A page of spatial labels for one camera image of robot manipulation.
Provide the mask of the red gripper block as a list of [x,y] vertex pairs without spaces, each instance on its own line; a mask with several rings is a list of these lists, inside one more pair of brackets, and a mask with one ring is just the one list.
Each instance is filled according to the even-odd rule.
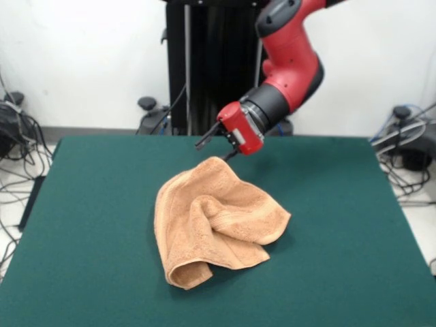
[[258,152],[264,145],[264,137],[255,124],[249,110],[240,102],[231,102],[226,105],[217,116],[216,122],[196,143],[196,150],[200,151],[208,144],[213,136],[221,131],[221,126],[230,134],[234,145],[229,153],[221,156],[222,160],[229,161],[239,153],[251,155]]

